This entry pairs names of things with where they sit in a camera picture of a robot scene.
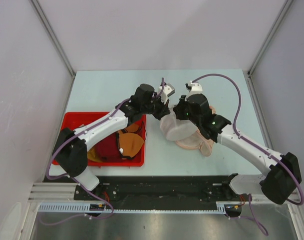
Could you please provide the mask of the right aluminium frame post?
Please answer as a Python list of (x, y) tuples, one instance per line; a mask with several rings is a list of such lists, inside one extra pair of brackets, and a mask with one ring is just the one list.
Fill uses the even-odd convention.
[(250, 68), (247, 70), (247, 75), (251, 78), (253, 73), (255, 72), (257, 66), (263, 59), (266, 51), (268, 50), (270, 44), (272, 43), (273, 39), (275, 38), (277, 32), (280, 30), (281, 25), (283, 24), (286, 16), (288, 15), (289, 11), (291, 10), (292, 6), (294, 5), (295, 0), (286, 0), (282, 5), (279, 13), (277, 14), (276, 19), (274, 20), (270, 30), (267, 33), (258, 53), (256, 54)]

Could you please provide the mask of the red plastic bin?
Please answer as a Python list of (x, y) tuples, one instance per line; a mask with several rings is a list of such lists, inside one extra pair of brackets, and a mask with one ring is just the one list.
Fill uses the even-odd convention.
[[(103, 112), (68, 112), (63, 118), (63, 123), (61, 129), (69, 128), (71, 130), (76, 129), (82, 125), (87, 125), (95, 120), (98, 120), (107, 115), (106, 111)], [(146, 140), (146, 116), (143, 115), (140, 120), (135, 122), (135, 124), (142, 127), (142, 132), (140, 135)], [(88, 159), (88, 165), (91, 167), (139, 167), (144, 164), (144, 154), (145, 154), (145, 143), (142, 146), (140, 152), (135, 156), (134, 159), (123, 159), (122, 162), (93, 162)]]

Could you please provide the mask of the aluminium frame post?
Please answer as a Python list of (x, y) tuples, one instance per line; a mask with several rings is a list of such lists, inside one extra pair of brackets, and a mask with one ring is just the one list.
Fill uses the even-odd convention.
[(273, 39), (275, 38), (277, 32), (280, 30), (281, 25), (283, 24), (286, 16), (288, 15), (289, 11), (291, 10), (292, 6), (294, 5), (295, 0), (286, 0), (282, 5), (279, 13), (277, 14), (276, 19), (274, 20), (270, 30), (267, 33), (258, 53), (256, 54), (250, 68), (247, 70), (247, 75), (251, 78), (253, 73), (255, 72), (257, 66), (263, 59), (266, 51), (268, 50), (270, 44), (272, 43)]
[(43, 10), (40, 2), (38, 0), (29, 0), (29, 3), (31, 4), (33, 10), (35, 11), (38, 19), (40, 20), (41, 25), (43, 26), (46, 34), (48, 35), (51, 43), (53, 44), (58, 56), (63, 61), (63, 64), (66, 68), (66, 70), (69, 72), (70, 76), (75, 79), (76, 72), (73, 69), (48, 17), (46, 16), (45, 11)]

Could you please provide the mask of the left aluminium frame post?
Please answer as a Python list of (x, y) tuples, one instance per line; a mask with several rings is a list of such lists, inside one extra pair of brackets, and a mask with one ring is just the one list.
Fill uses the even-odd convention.
[(66, 68), (66, 70), (69, 72), (70, 76), (75, 79), (76, 72), (73, 69), (48, 17), (46, 16), (45, 11), (43, 10), (40, 2), (38, 0), (29, 0), (29, 3), (31, 4), (33, 10), (35, 11), (38, 19), (40, 20), (41, 25), (43, 26), (46, 34), (48, 35), (51, 43), (53, 44), (58, 56), (63, 61), (63, 64)]

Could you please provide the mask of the orange bra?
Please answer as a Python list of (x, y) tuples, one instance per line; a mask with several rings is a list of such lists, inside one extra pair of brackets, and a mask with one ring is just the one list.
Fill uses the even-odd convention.
[(132, 160), (140, 152), (145, 143), (141, 132), (142, 126), (134, 123), (116, 132), (117, 149), (122, 159)]

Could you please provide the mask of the dark red bra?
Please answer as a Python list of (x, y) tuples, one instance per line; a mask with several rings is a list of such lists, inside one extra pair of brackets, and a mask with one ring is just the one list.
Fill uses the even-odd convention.
[(113, 133), (94, 146), (95, 160), (101, 163), (122, 162), (119, 149), (117, 147), (116, 134)]

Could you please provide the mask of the mustard yellow garment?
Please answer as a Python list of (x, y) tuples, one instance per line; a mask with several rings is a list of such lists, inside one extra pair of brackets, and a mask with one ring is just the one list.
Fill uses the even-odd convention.
[(95, 162), (95, 163), (102, 163), (103, 162), (95, 147), (92, 147), (87, 152), (87, 158), (90, 161)]

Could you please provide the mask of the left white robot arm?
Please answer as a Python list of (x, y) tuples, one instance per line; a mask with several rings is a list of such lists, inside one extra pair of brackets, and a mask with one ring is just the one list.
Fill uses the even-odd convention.
[(119, 103), (106, 116), (75, 130), (62, 129), (51, 160), (82, 186), (90, 199), (100, 198), (102, 187), (99, 178), (88, 167), (87, 152), (107, 136), (140, 120), (144, 114), (153, 115), (158, 120), (168, 115), (168, 97), (174, 92), (175, 89), (166, 83), (162, 83), (158, 91), (151, 85), (141, 84), (134, 95)]

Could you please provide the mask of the pink tulip laundry bag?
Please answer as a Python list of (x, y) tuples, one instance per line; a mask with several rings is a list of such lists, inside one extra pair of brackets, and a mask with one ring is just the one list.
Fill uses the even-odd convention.
[(197, 129), (197, 131), (190, 137), (175, 141), (175, 143), (185, 150), (199, 150), (205, 157), (209, 157), (211, 155), (214, 145), (214, 141), (203, 137), (199, 129)]

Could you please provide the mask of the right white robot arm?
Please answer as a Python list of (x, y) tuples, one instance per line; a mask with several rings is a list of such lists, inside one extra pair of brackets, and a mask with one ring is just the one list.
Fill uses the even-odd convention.
[(222, 188), (225, 199), (233, 201), (240, 194), (252, 194), (257, 190), (273, 203), (282, 205), (300, 188), (302, 177), (294, 154), (281, 154), (250, 140), (228, 119), (212, 113), (203, 94), (182, 95), (173, 111), (176, 119), (191, 122), (205, 139), (231, 149), (261, 172), (261, 177), (233, 175), (229, 184)]

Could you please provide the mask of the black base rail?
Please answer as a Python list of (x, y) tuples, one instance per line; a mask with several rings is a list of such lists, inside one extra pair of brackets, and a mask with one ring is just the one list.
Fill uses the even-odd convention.
[(228, 186), (230, 177), (215, 176), (102, 176), (93, 194), (108, 197), (116, 210), (204, 211), (217, 202), (241, 203)]

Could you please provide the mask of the white mesh laundry bag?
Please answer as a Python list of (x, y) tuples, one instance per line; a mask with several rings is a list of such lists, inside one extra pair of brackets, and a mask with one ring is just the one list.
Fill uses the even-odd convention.
[(160, 130), (168, 141), (179, 141), (190, 137), (197, 131), (197, 127), (189, 120), (178, 120), (173, 111), (169, 108), (170, 113), (160, 120)]

